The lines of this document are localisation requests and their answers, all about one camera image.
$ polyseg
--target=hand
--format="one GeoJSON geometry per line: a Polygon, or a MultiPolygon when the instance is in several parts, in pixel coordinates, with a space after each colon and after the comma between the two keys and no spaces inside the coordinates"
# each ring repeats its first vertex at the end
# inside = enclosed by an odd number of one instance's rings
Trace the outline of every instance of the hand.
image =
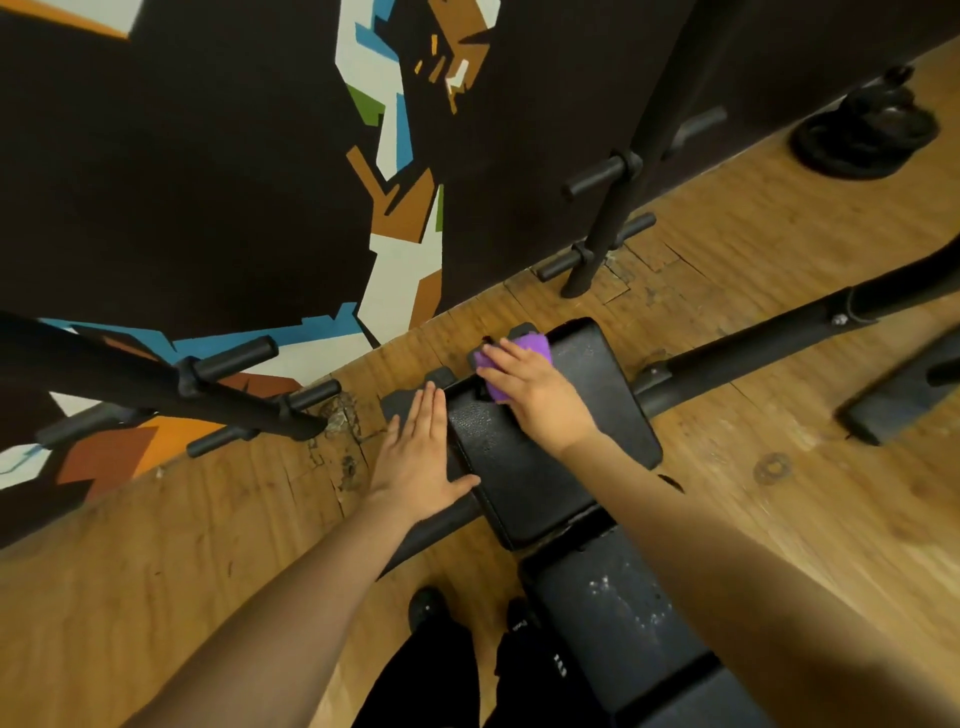
{"type": "Polygon", "coordinates": [[[483,353],[503,371],[479,367],[477,374],[510,398],[520,427],[555,458],[599,431],[577,390],[543,356],[509,339],[483,353]]]}
{"type": "Polygon", "coordinates": [[[453,483],[446,479],[446,397],[444,390],[427,382],[414,395],[403,431],[398,415],[390,420],[373,468],[371,498],[392,498],[412,526],[440,513],[479,483],[476,475],[453,483]]]}

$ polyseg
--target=purple cloth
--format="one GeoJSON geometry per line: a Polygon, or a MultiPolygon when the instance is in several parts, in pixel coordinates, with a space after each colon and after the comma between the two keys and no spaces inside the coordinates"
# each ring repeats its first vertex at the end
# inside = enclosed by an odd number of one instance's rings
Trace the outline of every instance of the purple cloth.
{"type": "MultiPolygon", "coordinates": [[[[531,352],[536,352],[542,354],[547,361],[551,364],[553,363],[553,358],[550,356],[550,342],[546,340],[546,336],[541,333],[525,333],[520,336],[518,339],[514,340],[514,343],[519,346],[521,349],[527,349],[531,352]]],[[[477,352],[473,356],[473,360],[476,362],[477,367],[489,367],[491,369],[499,369],[496,364],[493,363],[483,352],[477,352]]],[[[487,391],[490,392],[490,396],[493,397],[493,401],[507,401],[509,397],[501,392],[499,389],[494,387],[492,384],[487,382],[487,391]]]]}

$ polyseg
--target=damaged floor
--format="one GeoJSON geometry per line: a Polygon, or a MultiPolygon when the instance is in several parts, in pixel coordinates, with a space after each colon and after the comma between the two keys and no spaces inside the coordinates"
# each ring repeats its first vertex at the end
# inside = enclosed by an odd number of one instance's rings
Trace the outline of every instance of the damaged floor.
{"type": "MultiPolygon", "coordinates": [[[[783,135],[650,206],[660,222],[593,290],[518,274],[336,373],[330,429],[181,460],[0,553],[0,704],[10,725],[115,726],[234,609],[352,511],[385,423],[379,398],[445,365],[467,373],[484,334],[592,316],[632,377],[646,362],[927,255],[960,231],[960,44],[912,84],[941,138],[893,178],[800,168],[783,135]]],[[[846,438],[836,407],[957,324],[957,299],[901,313],[654,420],[660,471],[846,599],[960,698],[960,400],[896,443],[846,438]]],[[[407,634],[424,583],[475,636],[483,713],[512,557],[477,521],[378,582],[315,726],[350,725],[407,634]]]]}

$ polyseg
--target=black pants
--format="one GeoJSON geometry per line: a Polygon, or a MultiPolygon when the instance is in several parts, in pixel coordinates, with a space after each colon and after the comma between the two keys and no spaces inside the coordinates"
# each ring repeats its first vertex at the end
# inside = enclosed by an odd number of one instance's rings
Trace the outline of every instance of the black pants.
{"type": "MultiPolygon", "coordinates": [[[[543,633],[527,624],[496,650],[496,709],[486,728],[590,726],[596,715],[571,685],[543,633]]],[[[353,728],[478,728],[480,679],[469,630],[431,619],[403,644],[373,684],[353,728]]]]}

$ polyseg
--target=green paint shape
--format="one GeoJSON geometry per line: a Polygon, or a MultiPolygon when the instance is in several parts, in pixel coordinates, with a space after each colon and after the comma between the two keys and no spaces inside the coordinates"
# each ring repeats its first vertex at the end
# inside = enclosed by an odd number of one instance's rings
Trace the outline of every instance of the green paint shape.
{"type": "Polygon", "coordinates": [[[363,123],[368,127],[380,126],[380,116],[387,107],[372,96],[368,96],[359,88],[354,88],[350,84],[347,84],[347,91],[349,91],[350,96],[353,97],[353,103],[360,112],[360,118],[363,119],[363,123]]]}
{"type": "Polygon", "coordinates": [[[437,232],[444,231],[444,186],[437,185],[437,232]]]}

